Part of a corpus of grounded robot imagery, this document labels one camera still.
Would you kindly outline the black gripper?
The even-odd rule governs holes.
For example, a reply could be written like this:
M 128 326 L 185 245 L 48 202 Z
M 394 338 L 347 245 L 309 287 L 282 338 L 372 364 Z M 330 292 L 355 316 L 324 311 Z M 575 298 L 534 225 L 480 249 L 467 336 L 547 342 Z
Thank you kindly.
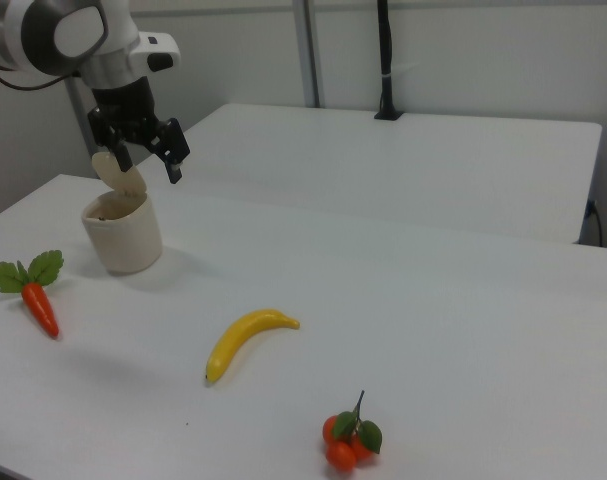
M 184 132 L 175 118 L 160 121 L 147 78 L 123 87 L 91 89 L 96 106 L 87 114 L 95 143 L 107 147 L 126 173 L 132 160 L 126 143 L 151 150 L 164 164 L 169 182 L 182 178 L 182 163 L 190 154 Z

